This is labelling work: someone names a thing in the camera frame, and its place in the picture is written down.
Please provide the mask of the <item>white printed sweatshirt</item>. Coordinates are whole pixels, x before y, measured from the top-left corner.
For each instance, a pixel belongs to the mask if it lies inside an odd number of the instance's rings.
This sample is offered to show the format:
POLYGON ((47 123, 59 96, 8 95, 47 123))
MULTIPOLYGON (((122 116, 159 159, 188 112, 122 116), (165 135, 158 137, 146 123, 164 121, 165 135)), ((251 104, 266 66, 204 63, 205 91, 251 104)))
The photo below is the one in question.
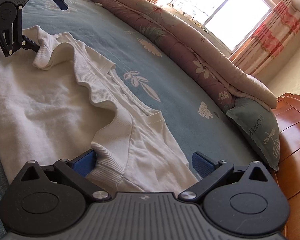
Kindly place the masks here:
POLYGON ((25 30, 38 52, 0 48, 0 160, 8 181, 35 160, 51 165, 92 149, 87 179, 117 191, 174 192, 197 182, 161 111, 140 101, 115 63, 69 33, 25 30))

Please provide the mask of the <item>blue patterned bed sheet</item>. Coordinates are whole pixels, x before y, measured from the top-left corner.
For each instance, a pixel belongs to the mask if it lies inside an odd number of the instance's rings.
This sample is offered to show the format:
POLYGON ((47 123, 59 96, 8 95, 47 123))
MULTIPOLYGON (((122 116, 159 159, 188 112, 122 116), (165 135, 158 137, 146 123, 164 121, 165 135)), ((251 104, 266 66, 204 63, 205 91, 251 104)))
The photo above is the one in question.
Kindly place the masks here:
MULTIPOLYGON (((69 33, 115 63, 128 89, 148 107, 161 111, 197 181, 191 164, 196 151, 237 166, 255 159, 245 137, 224 112, 148 38, 90 0, 65 1, 69 8, 62 11, 51 0, 30 0, 23 11, 24 35, 35 26, 50 35, 69 33)), ((0 200, 11 182, 0 160, 0 200)), ((0 237, 4 234, 0 221, 0 237)))

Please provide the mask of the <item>green flower pillow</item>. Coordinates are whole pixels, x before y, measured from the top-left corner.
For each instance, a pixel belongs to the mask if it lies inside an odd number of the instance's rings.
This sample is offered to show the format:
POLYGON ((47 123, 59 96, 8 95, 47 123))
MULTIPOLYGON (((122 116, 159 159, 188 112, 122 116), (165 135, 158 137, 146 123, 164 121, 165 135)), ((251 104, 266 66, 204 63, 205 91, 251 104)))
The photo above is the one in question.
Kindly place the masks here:
POLYGON ((279 170, 280 133, 275 115, 249 98, 237 98, 226 115, 239 127, 254 151, 273 170, 279 170))

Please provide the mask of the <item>wooden headboard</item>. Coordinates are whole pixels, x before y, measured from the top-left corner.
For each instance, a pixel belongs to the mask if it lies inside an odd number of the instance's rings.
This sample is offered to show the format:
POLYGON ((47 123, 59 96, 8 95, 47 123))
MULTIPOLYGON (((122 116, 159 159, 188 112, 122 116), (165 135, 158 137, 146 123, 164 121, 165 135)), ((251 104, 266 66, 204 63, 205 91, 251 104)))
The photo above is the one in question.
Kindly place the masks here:
POLYGON ((290 206, 283 235, 300 239, 300 95, 279 96, 273 113, 279 125, 281 151, 279 171, 274 178, 290 206))

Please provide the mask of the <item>pink floral folded quilt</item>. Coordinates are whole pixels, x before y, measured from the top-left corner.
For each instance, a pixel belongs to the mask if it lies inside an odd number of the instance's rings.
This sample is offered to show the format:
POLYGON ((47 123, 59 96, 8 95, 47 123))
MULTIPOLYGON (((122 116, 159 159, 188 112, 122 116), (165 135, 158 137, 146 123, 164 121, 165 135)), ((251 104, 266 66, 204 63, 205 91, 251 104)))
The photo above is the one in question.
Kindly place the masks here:
POLYGON ((172 59, 224 112, 237 98, 249 98, 266 110, 277 107, 275 95, 236 67, 189 24, 146 0, 91 0, 100 3, 172 59))

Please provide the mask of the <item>pink striped curtain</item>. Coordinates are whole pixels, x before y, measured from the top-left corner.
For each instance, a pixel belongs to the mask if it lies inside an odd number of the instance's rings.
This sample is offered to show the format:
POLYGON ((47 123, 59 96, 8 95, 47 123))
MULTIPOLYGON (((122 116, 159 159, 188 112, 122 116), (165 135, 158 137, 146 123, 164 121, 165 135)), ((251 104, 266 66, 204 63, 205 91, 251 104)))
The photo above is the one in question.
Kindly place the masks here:
POLYGON ((292 0, 281 0, 230 56, 230 61, 246 74, 256 76, 299 31, 300 11, 294 8, 292 0))

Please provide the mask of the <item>window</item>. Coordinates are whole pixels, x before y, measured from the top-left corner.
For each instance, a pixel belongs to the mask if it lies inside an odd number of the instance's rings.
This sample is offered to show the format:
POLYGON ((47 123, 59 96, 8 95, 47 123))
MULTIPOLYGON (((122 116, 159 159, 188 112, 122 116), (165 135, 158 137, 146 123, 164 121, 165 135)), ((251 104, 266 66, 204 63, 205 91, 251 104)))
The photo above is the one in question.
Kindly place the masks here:
POLYGON ((194 25, 226 56, 233 54, 274 7, 271 0, 158 0, 194 25))

